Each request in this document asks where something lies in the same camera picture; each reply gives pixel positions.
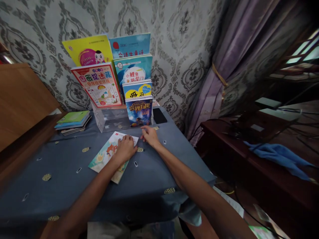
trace hand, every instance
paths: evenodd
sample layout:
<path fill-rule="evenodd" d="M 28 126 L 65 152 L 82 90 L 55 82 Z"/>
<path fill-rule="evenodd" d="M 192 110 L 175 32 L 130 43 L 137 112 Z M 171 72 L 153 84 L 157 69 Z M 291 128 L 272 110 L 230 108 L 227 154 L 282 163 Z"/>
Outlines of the hand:
<path fill-rule="evenodd" d="M 137 145 L 134 147 L 133 138 L 130 135 L 125 135 L 122 141 L 119 139 L 119 146 L 112 158 L 115 158 L 120 165 L 128 161 L 137 151 Z"/>
<path fill-rule="evenodd" d="M 150 146 L 152 146 L 153 148 L 157 145 L 161 145 L 157 137 L 155 129 L 147 125 L 142 126 L 141 129 L 142 129 L 141 139 L 143 139 L 143 142 L 145 141 L 148 142 Z"/>

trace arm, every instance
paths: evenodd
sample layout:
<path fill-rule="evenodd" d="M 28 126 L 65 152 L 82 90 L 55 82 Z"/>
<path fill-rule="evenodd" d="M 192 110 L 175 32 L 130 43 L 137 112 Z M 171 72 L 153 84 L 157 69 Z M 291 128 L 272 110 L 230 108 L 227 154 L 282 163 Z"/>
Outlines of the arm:
<path fill-rule="evenodd" d="M 116 153 L 58 221 L 49 238 L 77 238 L 99 204 L 116 170 L 137 151 L 137 146 L 133 145 L 133 138 L 129 135 L 124 136 L 122 141 L 119 140 Z"/>
<path fill-rule="evenodd" d="M 161 145 L 153 128 L 141 128 L 143 141 L 159 153 L 178 186 L 201 209 L 220 238 L 256 239 L 240 215 L 207 182 Z"/>

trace curtain tie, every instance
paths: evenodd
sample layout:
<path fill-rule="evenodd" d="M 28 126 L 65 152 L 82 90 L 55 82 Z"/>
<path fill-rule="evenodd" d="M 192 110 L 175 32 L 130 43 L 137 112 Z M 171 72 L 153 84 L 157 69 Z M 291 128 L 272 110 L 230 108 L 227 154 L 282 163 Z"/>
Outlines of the curtain tie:
<path fill-rule="evenodd" d="M 228 86 L 228 84 L 226 83 L 226 81 L 224 80 L 224 78 L 218 73 L 218 71 L 215 68 L 215 65 L 213 63 L 212 65 L 213 68 L 213 72 L 218 76 L 218 78 L 220 79 L 220 81 L 223 83 L 224 86 Z"/>

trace red book cover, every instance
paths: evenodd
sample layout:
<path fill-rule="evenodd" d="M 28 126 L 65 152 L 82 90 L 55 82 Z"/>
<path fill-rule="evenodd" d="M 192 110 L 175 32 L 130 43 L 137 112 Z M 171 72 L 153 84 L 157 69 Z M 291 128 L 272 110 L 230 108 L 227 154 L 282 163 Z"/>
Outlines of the red book cover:
<path fill-rule="evenodd" d="M 74 67 L 71 72 L 97 108 L 122 105 L 111 62 Z"/>

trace wallpaper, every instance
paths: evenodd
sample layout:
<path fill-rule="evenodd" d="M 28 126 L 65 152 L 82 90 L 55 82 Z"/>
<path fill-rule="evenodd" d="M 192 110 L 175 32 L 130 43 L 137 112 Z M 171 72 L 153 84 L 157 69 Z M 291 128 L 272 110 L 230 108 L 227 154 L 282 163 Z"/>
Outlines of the wallpaper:
<path fill-rule="evenodd" d="M 67 111 L 90 108 L 62 41 L 151 33 L 154 98 L 182 130 L 210 67 L 226 0 L 0 0 L 0 37 Z"/>

